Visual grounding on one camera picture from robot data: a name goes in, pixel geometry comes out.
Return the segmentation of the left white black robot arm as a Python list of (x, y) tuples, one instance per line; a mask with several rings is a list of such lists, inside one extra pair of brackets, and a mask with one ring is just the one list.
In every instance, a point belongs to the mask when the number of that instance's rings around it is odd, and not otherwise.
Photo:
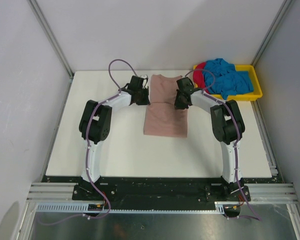
[(149, 105), (148, 80), (147, 75), (133, 75), (130, 82), (120, 88), (116, 94), (100, 102), (89, 100), (85, 105), (79, 123), (81, 137), (87, 142), (81, 177), (89, 182), (84, 186), (83, 194), (90, 200), (97, 199), (101, 193), (101, 188), (94, 183), (101, 176), (102, 146), (110, 133), (112, 114), (133, 104)]

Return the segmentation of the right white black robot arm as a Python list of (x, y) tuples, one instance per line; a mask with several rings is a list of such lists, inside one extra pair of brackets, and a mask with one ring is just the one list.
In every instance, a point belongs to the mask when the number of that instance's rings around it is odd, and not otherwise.
[(242, 178), (239, 147), (246, 130), (239, 105), (235, 100), (224, 101), (201, 88), (195, 88), (188, 77), (183, 77), (176, 83), (175, 109), (184, 110), (195, 106), (210, 114), (212, 132), (220, 142), (222, 151), (221, 178), (227, 183), (220, 188), (220, 194), (225, 200), (232, 201), (239, 194), (238, 187), (233, 183)]

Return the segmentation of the pink t shirt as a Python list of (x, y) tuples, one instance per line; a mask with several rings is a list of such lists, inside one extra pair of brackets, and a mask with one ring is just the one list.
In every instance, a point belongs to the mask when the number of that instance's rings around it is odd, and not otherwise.
[(146, 107), (143, 133), (148, 136), (186, 138), (188, 110), (175, 109), (177, 81), (182, 77), (153, 74), (150, 79), (150, 104)]

